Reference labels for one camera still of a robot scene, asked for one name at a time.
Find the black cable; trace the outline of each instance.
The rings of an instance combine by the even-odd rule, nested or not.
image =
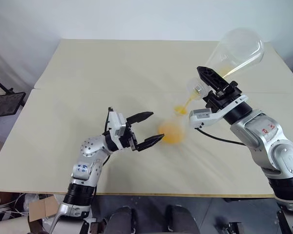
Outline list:
[[[112,107],[109,107],[109,108],[108,108],[108,113],[107,113],[107,117],[106,117],[106,121],[105,121],[104,132],[107,131],[108,115],[109,115],[109,112],[110,112],[110,111],[113,111]],[[110,157],[110,156],[111,156],[111,155],[109,155],[109,156],[107,157],[107,159],[104,161],[102,167],[107,163],[107,161],[109,160],[109,157]]]
[[[233,141],[233,140],[225,140],[225,139],[222,139],[222,138],[218,138],[218,137],[215,137],[215,136],[212,136],[212,135],[210,135],[210,134],[208,134],[208,133],[206,133],[206,132],[203,132],[201,129],[199,129],[199,128],[195,128],[197,131],[199,131],[200,133],[202,133],[202,134],[204,134],[204,135],[206,135],[206,136],[208,136],[208,137],[210,137],[210,138],[213,138],[213,139],[215,139],[215,140],[219,140],[219,141],[223,141],[223,142],[226,142],[226,143],[232,143],[232,144],[237,144],[237,145],[244,145],[245,146],[245,144],[243,144],[242,142],[238,142],[238,141]]]
[[[107,159],[104,161],[102,167],[107,163],[107,161],[109,160],[109,157],[110,157],[110,156],[111,156],[111,155],[109,155],[109,156],[107,157]]]

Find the white wall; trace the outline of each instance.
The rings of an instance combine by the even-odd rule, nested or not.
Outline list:
[[[293,68],[293,0],[0,0],[0,80],[30,90],[60,38],[219,40],[240,26]]]

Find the gray floor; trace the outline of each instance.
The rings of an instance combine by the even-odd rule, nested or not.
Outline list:
[[[181,205],[195,218],[201,234],[218,234],[222,222],[242,222],[246,234],[281,234],[274,199],[225,202],[222,198],[100,195],[94,203],[95,216],[102,219],[117,208],[129,206],[138,217],[138,233],[161,232],[167,205]]]

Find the cardboard box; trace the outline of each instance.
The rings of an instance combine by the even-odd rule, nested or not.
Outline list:
[[[29,222],[55,215],[59,203],[54,196],[47,197],[29,204]]]

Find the black stand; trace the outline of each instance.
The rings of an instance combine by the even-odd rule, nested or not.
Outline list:
[[[0,88],[5,91],[5,94],[14,94],[13,88],[7,89],[3,84],[0,83]],[[25,105],[25,101],[23,100],[21,102],[21,106],[23,107]]]

